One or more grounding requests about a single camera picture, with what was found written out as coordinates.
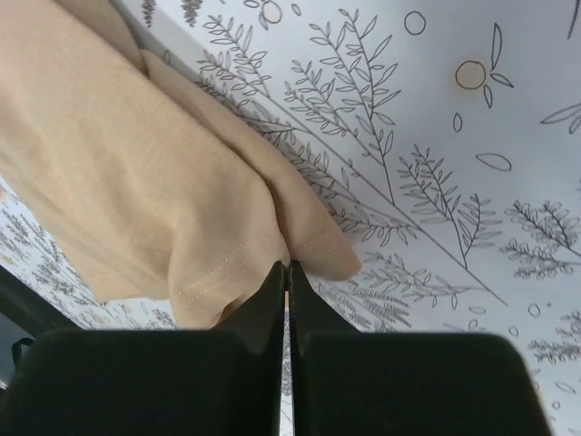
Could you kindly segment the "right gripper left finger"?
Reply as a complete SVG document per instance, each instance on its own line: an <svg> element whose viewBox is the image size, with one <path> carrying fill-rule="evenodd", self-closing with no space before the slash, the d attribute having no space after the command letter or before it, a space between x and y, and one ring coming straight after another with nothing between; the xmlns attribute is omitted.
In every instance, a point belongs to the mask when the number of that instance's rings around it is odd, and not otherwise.
<svg viewBox="0 0 581 436"><path fill-rule="evenodd" d="M60 329L1 399L4 435L275 435L285 267L209 330Z"/></svg>

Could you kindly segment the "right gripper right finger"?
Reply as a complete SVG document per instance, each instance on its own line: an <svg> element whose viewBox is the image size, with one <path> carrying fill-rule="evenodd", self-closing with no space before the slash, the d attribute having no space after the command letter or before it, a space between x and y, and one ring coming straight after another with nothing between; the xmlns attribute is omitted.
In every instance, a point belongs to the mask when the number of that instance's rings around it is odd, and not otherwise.
<svg viewBox="0 0 581 436"><path fill-rule="evenodd" d="M489 333L360 332L288 270L298 435L547 435L517 350Z"/></svg>

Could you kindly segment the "beige t-shirt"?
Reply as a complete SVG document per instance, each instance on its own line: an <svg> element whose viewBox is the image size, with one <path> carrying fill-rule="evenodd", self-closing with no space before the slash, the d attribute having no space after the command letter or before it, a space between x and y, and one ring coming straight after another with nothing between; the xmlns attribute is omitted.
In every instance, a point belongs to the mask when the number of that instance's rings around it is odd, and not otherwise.
<svg viewBox="0 0 581 436"><path fill-rule="evenodd" d="M276 262L344 281L349 238L267 140L106 1L1 4L1 173L94 297L211 328Z"/></svg>

